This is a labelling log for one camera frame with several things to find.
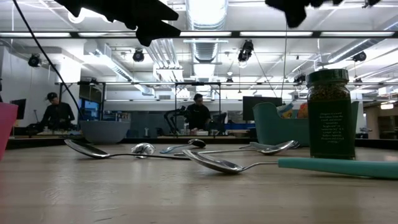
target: computer screen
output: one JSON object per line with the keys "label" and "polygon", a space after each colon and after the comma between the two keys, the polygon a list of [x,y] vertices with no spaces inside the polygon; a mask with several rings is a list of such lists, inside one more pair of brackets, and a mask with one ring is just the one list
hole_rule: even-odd
{"label": "computer screen", "polygon": [[282,106],[282,98],[244,96],[243,97],[243,120],[254,121],[253,108],[259,103],[273,103],[275,106]]}
{"label": "computer screen", "polygon": [[26,99],[12,100],[12,101],[10,101],[10,104],[18,106],[17,119],[24,119],[25,107],[26,107]]}

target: pink cup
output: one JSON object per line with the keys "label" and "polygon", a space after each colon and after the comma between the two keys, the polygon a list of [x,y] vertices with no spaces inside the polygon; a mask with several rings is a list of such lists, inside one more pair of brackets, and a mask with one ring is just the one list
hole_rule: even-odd
{"label": "pink cup", "polygon": [[0,161],[6,151],[12,126],[17,119],[18,106],[0,103]]}

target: teal handle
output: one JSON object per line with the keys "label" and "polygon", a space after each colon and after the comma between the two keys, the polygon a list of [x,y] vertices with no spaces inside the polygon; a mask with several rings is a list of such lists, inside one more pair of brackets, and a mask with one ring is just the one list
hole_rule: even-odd
{"label": "teal handle", "polygon": [[398,179],[398,162],[349,161],[342,159],[281,158],[281,168],[293,168],[383,179]]}

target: gray bowl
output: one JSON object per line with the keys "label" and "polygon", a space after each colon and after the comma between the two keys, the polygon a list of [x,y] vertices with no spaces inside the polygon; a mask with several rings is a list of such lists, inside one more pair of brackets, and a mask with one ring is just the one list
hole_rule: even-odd
{"label": "gray bowl", "polygon": [[130,122],[80,121],[85,139],[93,144],[116,144],[122,141],[130,128]]}

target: black shirt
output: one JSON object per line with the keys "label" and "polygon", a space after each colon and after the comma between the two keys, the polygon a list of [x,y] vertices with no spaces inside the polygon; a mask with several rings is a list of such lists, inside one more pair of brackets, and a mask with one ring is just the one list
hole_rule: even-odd
{"label": "black shirt", "polygon": [[47,124],[50,129],[68,129],[70,121],[74,119],[75,116],[69,104],[61,102],[58,105],[47,107],[41,125],[45,126]]}
{"label": "black shirt", "polygon": [[204,129],[206,120],[210,119],[210,111],[205,105],[198,106],[196,104],[189,105],[187,111],[190,113],[189,129]]}

